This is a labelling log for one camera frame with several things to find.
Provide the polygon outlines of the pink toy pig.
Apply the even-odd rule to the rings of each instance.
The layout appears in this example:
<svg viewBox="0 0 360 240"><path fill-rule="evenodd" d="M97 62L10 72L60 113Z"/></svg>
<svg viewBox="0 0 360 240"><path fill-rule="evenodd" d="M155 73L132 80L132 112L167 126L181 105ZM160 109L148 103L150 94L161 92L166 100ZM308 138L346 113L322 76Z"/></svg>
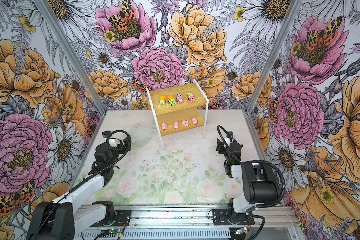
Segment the pink toy pig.
<svg viewBox="0 0 360 240"><path fill-rule="evenodd" d="M163 123L161 124L161 128L162 128L163 131L166 131L166 130L168 129L168 126L167 126L166 123L163 122Z"/></svg>
<svg viewBox="0 0 360 240"><path fill-rule="evenodd" d="M192 123L193 123L193 125L196 126L198 124L198 119L195 117L192 117Z"/></svg>
<svg viewBox="0 0 360 240"><path fill-rule="evenodd" d="M186 121L186 120L182 120L182 125L185 126L185 127L188 127L188 126L189 126L189 122Z"/></svg>
<svg viewBox="0 0 360 240"><path fill-rule="evenodd" d="M180 126L179 123L177 121L175 121L174 124L173 124L174 129L178 130L179 126Z"/></svg>

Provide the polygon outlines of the pink toy truck green top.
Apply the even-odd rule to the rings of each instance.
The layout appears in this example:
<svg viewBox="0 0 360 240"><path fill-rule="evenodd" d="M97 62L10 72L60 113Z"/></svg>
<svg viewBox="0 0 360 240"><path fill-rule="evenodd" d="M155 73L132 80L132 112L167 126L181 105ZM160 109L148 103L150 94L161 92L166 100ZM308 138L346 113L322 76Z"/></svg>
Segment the pink toy truck green top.
<svg viewBox="0 0 360 240"><path fill-rule="evenodd" d="M195 96L192 92L188 92L188 100L190 103L194 103L196 101Z"/></svg>

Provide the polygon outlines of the pink toy truck blue top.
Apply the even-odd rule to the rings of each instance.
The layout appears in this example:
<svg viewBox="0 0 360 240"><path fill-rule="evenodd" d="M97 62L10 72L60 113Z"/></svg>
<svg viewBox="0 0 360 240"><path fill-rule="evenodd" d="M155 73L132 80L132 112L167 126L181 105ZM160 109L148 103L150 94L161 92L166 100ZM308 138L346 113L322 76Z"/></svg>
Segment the pink toy truck blue top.
<svg viewBox="0 0 360 240"><path fill-rule="evenodd" d="M177 93L177 104L183 104L184 103L184 100L183 100L183 97L180 93Z"/></svg>

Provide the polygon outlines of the green orange toy truck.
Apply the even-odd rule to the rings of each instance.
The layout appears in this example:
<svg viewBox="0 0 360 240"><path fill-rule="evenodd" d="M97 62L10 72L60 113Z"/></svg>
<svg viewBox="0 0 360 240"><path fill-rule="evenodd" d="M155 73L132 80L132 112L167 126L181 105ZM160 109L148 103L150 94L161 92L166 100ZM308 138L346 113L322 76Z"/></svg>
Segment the green orange toy truck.
<svg viewBox="0 0 360 240"><path fill-rule="evenodd" d="M164 107L166 105L166 97L165 96L160 96L159 98L159 106L160 107Z"/></svg>
<svg viewBox="0 0 360 240"><path fill-rule="evenodd" d="M175 98L172 95L168 96L168 102L171 106L175 106L177 104L177 101L175 100Z"/></svg>

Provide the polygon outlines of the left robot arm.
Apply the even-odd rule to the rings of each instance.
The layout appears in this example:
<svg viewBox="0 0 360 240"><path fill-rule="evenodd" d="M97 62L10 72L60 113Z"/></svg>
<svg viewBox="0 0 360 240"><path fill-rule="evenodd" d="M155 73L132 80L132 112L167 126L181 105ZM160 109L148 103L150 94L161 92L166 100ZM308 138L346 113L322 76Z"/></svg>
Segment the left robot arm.
<svg viewBox="0 0 360 240"><path fill-rule="evenodd" d="M97 201L84 210L82 205L112 179L117 163L132 148L132 138L124 130L108 133L96 147L91 171L79 184L51 202L41 202L32 214L26 235L28 240L73 240L96 223L113 223L114 204Z"/></svg>

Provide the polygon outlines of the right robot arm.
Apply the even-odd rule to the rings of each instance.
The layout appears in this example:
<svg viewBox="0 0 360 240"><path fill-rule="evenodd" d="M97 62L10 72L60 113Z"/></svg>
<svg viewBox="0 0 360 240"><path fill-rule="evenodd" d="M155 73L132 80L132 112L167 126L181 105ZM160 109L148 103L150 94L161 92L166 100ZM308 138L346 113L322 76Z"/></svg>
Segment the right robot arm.
<svg viewBox="0 0 360 240"><path fill-rule="evenodd" d="M280 203L285 191L286 182L276 165L264 160L241 160L243 145L235 139L233 132L217 127L219 138L216 151L225 157L223 166L229 178L242 182L238 197L232 197L227 204L227 212L219 213L216 220L231 225L253 224L253 211L260 208L274 207Z"/></svg>

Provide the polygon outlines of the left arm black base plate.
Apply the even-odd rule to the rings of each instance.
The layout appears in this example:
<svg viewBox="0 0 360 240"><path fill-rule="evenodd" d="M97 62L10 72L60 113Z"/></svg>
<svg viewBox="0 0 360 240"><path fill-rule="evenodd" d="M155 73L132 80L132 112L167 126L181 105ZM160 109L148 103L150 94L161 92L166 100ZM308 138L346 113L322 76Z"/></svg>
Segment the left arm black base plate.
<svg viewBox="0 0 360 240"><path fill-rule="evenodd" d="M115 210L115 215L107 224L110 227L129 227L131 215L131 210Z"/></svg>

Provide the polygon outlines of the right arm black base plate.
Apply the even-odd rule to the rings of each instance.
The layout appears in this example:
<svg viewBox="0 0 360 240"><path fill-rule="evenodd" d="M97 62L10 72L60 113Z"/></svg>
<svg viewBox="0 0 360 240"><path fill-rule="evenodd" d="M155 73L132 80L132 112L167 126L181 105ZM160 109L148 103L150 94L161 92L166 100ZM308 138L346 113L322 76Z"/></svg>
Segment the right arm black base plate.
<svg viewBox="0 0 360 240"><path fill-rule="evenodd" d="M214 226L249 226L254 225L254 218L246 214L238 214L227 209L212 209L212 214L208 215L212 219Z"/></svg>

